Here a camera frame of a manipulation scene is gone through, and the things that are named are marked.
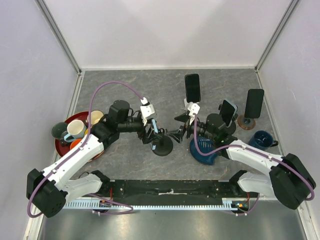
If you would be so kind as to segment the black round phone stand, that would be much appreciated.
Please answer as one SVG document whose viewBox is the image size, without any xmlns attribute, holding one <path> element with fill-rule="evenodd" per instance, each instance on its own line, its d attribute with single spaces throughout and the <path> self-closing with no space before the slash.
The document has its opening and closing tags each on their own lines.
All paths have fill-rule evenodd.
<svg viewBox="0 0 320 240">
<path fill-rule="evenodd" d="M 157 156 L 167 156 L 173 150 L 173 141 L 165 134 L 160 141 L 155 142 L 154 144 L 151 143 L 151 150 Z"/>
</svg>

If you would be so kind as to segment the light blue phone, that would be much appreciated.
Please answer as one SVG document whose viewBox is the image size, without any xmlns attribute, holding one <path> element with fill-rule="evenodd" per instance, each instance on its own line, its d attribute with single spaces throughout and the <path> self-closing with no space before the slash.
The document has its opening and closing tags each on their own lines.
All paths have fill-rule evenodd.
<svg viewBox="0 0 320 240">
<path fill-rule="evenodd" d="M 157 127 L 157 122 L 154 118 L 151 119 L 151 128 L 153 130 L 153 134 L 154 135 L 158 135 L 159 134 L 159 130 L 158 130 L 158 127 Z"/>
</svg>

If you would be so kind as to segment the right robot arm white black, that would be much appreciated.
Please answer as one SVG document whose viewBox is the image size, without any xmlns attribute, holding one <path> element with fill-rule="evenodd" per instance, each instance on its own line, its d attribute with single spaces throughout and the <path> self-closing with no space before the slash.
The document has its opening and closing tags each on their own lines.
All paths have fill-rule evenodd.
<svg viewBox="0 0 320 240">
<path fill-rule="evenodd" d="M 244 171 L 236 175 L 235 181 L 229 184 L 233 196 L 254 192 L 276 197 L 292 210 L 302 202 L 315 198 L 316 182 L 296 155 L 272 154 L 244 143 L 227 132 L 225 122 L 217 113 L 209 114 L 205 122 L 198 122 L 196 115 L 186 113 L 177 116 L 176 120 L 184 124 L 177 130 L 169 131 L 168 135 L 178 143 L 184 137 L 204 137 L 212 141 L 213 151 L 209 152 L 210 155 L 216 153 L 260 172 L 253 174 Z"/>
</svg>

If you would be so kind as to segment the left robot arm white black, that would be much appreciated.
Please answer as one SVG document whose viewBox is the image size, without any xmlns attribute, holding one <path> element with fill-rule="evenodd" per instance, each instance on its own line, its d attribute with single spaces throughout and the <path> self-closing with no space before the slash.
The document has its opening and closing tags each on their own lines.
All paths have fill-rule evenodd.
<svg viewBox="0 0 320 240">
<path fill-rule="evenodd" d="M 42 171 L 31 170 L 26 183 L 28 205 L 34 205 L 42 215 L 51 218 L 74 199 L 89 194 L 106 196 L 110 191 L 109 178 L 102 172 L 96 170 L 77 180 L 72 180 L 72 176 L 117 141 L 121 133 L 137 133 L 144 144 L 164 138 L 164 131 L 157 127 L 155 108 L 146 98 L 141 100 L 137 116 L 129 114 L 130 111 L 128 102 L 116 100 L 107 114 L 95 124 L 88 124 L 88 132 L 60 160 Z"/>
</svg>

